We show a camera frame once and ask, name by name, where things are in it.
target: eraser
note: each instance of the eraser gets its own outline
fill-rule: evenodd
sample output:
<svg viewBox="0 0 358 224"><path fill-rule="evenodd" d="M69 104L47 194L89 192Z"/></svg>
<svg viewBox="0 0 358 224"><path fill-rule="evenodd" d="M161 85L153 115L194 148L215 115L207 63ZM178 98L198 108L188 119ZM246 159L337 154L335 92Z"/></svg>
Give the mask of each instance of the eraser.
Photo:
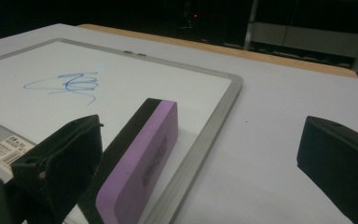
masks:
<svg viewBox="0 0 358 224"><path fill-rule="evenodd" d="M147 99L103 153L79 202L90 223L137 223L176 143L177 104Z"/></svg>

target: blue marker scribble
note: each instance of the blue marker scribble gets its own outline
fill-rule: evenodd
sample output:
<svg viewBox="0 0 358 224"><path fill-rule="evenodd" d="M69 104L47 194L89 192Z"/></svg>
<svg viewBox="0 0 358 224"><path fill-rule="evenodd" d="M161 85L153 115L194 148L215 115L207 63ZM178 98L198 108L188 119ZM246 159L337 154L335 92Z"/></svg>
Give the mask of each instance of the blue marker scribble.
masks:
<svg viewBox="0 0 358 224"><path fill-rule="evenodd" d="M96 97L87 92L95 91L98 87L98 79L96 77L92 77L97 74L98 72L88 72L60 75L28 83L24 85L23 88L28 90L51 91L48 94L72 92L85 95L91 98L89 101L90 105L95 101Z"/></svg>

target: black object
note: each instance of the black object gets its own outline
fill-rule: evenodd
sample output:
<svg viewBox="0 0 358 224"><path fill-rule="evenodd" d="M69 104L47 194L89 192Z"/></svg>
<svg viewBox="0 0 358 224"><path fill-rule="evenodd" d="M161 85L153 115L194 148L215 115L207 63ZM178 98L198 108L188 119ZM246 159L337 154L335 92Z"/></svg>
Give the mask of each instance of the black object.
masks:
<svg viewBox="0 0 358 224"><path fill-rule="evenodd" d="M102 159L101 126L97 115L71 121L14 161L14 177L0 182L0 216L10 221L0 223L62 223Z"/></svg>
<svg viewBox="0 0 358 224"><path fill-rule="evenodd" d="M307 117L298 167L353 223L358 223L358 133L333 121Z"/></svg>

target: barcode label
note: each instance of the barcode label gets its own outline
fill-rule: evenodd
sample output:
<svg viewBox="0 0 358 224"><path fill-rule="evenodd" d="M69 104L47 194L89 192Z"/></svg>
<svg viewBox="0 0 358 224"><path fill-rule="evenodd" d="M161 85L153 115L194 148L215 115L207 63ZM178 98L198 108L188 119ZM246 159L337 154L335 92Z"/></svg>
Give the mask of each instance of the barcode label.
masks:
<svg viewBox="0 0 358 224"><path fill-rule="evenodd" d="M34 144L13 135L0 142L0 169L11 174L10 164L34 147Z"/></svg>

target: wooden table edge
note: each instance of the wooden table edge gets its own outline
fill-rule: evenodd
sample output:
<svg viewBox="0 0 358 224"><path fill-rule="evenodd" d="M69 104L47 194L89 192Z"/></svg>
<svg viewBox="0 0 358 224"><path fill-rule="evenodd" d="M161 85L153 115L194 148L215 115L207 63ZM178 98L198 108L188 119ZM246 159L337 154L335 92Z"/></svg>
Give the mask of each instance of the wooden table edge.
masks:
<svg viewBox="0 0 358 224"><path fill-rule="evenodd" d="M175 39L175 38L160 36L160 35L138 33L138 32L121 30L117 28L105 27L105 26L94 25L94 24L81 24L78 25L78 27L94 30L94 31L110 33L110 34L124 35L124 36L141 38L146 40L158 41L162 43L173 44L173 45L178 45L178 46L183 46L193 49L202 49L214 53L226 54L230 56L260 61L264 63L275 63L279 65L290 66L290 67L300 68L300 69L314 71L314 72L326 73L330 75L358 78L357 74L354 71L347 68L336 67L332 65L326 65L321 63L310 63L310 62L305 62L295 59L288 59L288 58L283 58L283 57L278 57L268 54L241 50L241 49L230 49L230 48L203 44L203 43L193 42L183 39Z"/></svg>

